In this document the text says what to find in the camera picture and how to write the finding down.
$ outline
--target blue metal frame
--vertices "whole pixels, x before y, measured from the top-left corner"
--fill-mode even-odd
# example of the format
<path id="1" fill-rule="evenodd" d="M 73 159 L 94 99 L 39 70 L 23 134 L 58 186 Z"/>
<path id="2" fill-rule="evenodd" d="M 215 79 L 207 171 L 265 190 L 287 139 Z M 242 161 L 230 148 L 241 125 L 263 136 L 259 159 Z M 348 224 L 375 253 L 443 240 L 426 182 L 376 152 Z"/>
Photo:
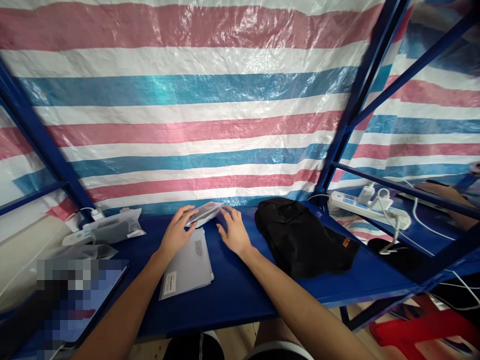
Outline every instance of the blue metal frame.
<path id="1" fill-rule="evenodd" d="M 426 193 L 416 188 L 405 186 L 401 183 L 391 181 L 383 177 L 375 176 L 340 163 L 342 154 L 345 150 L 345 147 L 347 146 L 350 135 L 354 130 L 355 126 L 357 126 L 362 120 L 364 120 L 369 114 L 371 114 L 380 104 L 382 104 L 386 99 L 388 99 L 394 92 L 396 92 L 415 74 L 417 74 L 421 69 L 423 69 L 430 61 L 432 61 L 442 51 L 447 49 L 454 41 L 460 38 L 468 29 L 475 25 L 479 20 L 479 8 L 480 6 L 475 5 L 473 9 L 470 10 L 467 15 L 462 18 L 462 20 L 460 20 L 456 25 L 454 25 L 451 30 L 449 30 L 429 50 L 427 50 L 424 55 L 422 55 L 411 67 L 409 67 L 403 74 L 401 74 L 389 87 L 387 87 L 387 89 L 385 89 L 380 95 L 378 95 L 378 97 L 374 99 L 364 110 L 357 112 L 355 115 L 354 110 L 358 110 L 359 108 L 361 108 L 365 102 L 366 94 L 368 93 L 365 87 L 370 88 L 371 85 L 371 83 L 369 83 L 368 81 L 362 81 L 365 77 L 368 76 L 368 71 L 365 71 L 364 68 L 361 69 L 362 73 L 355 80 L 352 95 L 348 102 L 345 113 L 340 121 L 339 129 L 337 130 L 333 143 L 328 150 L 328 154 L 323 167 L 324 170 L 320 175 L 320 179 L 315 189 L 316 193 L 325 194 L 332 180 L 335 169 L 341 169 L 357 176 L 363 177 L 365 179 L 369 179 L 373 182 L 388 186 L 392 189 L 405 192 L 412 196 L 418 197 L 419 199 L 429 201 L 446 209 L 480 220 L 479 209 L 466 206 L 464 204 L 460 204 L 458 202 L 451 201 L 449 199 L 442 198 L 434 194 Z M 379 24 L 380 23 L 388 24 L 388 21 L 382 22 L 382 19 L 379 19 Z M 398 23 L 386 26 L 390 26 L 396 29 Z M 380 28 L 378 30 L 378 32 L 381 32 L 383 36 L 374 36 L 372 44 L 370 45 L 371 48 L 382 48 L 383 52 L 387 51 L 388 46 L 384 48 L 379 43 L 383 41 L 384 43 L 388 42 L 388 44 L 390 44 L 390 40 L 387 38 L 387 36 L 384 36 L 386 31 L 386 27 Z M 373 52 L 367 51 L 367 54 L 365 55 L 365 61 L 375 61 L 375 54 Z M 346 319 L 344 319 L 345 314 L 342 313 L 342 319 L 344 320 L 348 328 L 352 331 L 361 329 L 368 323 L 374 321 L 381 315 L 390 311 L 397 304 L 400 304 L 406 299 L 408 299 L 411 295 L 414 295 L 421 291 L 427 291 L 428 289 L 438 284 L 438 282 L 441 281 L 442 274 L 445 273 L 446 268 L 454 270 L 464 261 L 464 258 L 466 256 L 480 248 L 480 243 L 478 242 L 479 231 L 480 223 L 478 223 L 476 226 L 474 226 L 456 241 L 445 247 L 436 256 L 426 259 L 420 266 L 406 273 L 406 276 L 408 276 L 410 279 L 412 279 L 415 283 L 418 284 L 418 288 L 413 289 L 410 295 L 392 297 L 389 299 L 375 301 L 371 306 L 369 306 L 366 310 L 362 311 L 355 318 L 346 322 Z"/>
<path id="2" fill-rule="evenodd" d="M 74 169 L 62 156 L 59 148 L 33 110 L 22 87 L 16 79 L 13 78 L 1 59 L 0 105 L 5 108 L 8 115 L 55 180 L 53 185 L 45 189 L 40 189 L 34 194 L 27 195 L 17 201 L 4 205 L 0 209 L 0 215 L 19 208 L 30 201 L 36 200 L 60 188 L 64 189 L 77 209 L 95 208 L 94 203 L 80 184 Z M 88 221 L 93 220 L 89 211 L 81 210 L 81 213 Z"/>
<path id="3" fill-rule="evenodd" d="M 327 191 L 335 172 L 332 163 L 340 161 L 350 139 L 351 131 L 346 131 L 347 126 L 351 119 L 356 117 L 362 110 L 408 5 L 409 0 L 386 0 L 383 5 L 375 25 L 376 31 L 373 32 L 371 43 L 365 52 L 362 65 L 358 68 L 348 103 L 340 119 L 335 137 L 328 148 L 323 163 L 323 171 L 320 173 L 320 178 L 315 188 L 316 194 L 324 194 Z"/>

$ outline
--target label sticker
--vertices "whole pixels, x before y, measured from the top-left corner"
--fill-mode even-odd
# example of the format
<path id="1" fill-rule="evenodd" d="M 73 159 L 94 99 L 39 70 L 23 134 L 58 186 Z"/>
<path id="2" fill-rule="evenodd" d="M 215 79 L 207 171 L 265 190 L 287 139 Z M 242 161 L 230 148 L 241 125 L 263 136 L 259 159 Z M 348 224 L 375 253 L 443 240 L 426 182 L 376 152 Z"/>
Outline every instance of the label sticker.
<path id="1" fill-rule="evenodd" d="M 163 295 L 174 293 L 177 290 L 177 272 L 169 272 L 165 275 L 165 285 L 163 287 Z"/>
<path id="2" fill-rule="evenodd" d="M 145 231 L 139 229 L 129 233 L 126 237 L 130 239 L 130 238 L 134 238 L 134 237 L 145 235 L 145 234 L 146 234 Z"/>
<path id="3" fill-rule="evenodd" d="M 202 240 L 195 241 L 195 252 L 198 256 L 202 256 Z"/>

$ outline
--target extension cord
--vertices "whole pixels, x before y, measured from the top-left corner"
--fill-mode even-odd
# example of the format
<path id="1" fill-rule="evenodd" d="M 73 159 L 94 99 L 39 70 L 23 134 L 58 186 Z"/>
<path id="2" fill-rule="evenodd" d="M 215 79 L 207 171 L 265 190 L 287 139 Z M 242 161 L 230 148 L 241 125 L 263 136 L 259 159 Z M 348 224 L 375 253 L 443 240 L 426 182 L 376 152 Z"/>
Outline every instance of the extension cord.
<path id="1" fill-rule="evenodd" d="M 389 220 L 385 217 L 383 211 L 372 210 L 368 206 L 359 203 L 358 197 L 351 196 L 339 191 L 334 191 L 330 194 L 330 197 L 328 198 L 328 204 L 387 225 L 395 224 L 398 218 L 398 228 L 401 230 L 408 229 L 412 224 L 412 219 L 410 218 L 410 215 L 404 210 L 400 210 L 394 207 L 389 208 L 386 211 L 388 219 L 390 220 L 389 222 Z"/>

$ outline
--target person's right hand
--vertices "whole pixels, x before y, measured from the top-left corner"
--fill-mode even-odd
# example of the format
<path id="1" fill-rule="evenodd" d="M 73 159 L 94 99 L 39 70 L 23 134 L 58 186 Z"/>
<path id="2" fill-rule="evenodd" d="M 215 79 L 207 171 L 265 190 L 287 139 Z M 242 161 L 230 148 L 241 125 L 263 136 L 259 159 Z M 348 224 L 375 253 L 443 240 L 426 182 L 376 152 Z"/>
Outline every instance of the person's right hand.
<path id="1" fill-rule="evenodd" d="M 217 224 L 218 232 L 226 246 L 242 258 L 242 256 L 252 248 L 252 243 L 250 243 L 250 238 L 242 221 L 242 214 L 240 211 L 235 210 L 230 206 L 225 206 L 225 208 L 231 213 L 230 215 L 224 209 L 220 209 L 225 218 L 228 232 L 225 232 L 222 225 Z"/>
<path id="2" fill-rule="evenodd" d="M 463 202 L 464 200 L 463 196 L 450 186 L 443 186 L 432 182 L 422 182 L 416 184 L 415 187 L 453 201 Z"/>

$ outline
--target red stool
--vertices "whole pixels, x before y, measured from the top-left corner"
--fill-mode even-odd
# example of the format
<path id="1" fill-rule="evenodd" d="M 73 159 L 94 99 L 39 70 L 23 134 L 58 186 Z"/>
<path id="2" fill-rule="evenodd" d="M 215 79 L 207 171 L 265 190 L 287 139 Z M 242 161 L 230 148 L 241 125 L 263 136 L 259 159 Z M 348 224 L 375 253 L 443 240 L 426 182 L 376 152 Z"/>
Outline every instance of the red stool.
<path id="1" fill-rule="evenodd" d="M 381 347 L 394 346 L 408 360 L 427 359 L 415 347 L 416 343 L 453 336 L 461 336 L 480 350 L 480 330 L 451 309 L 409 321 L 392 320 L 372 323 L 370 332 Z"/>

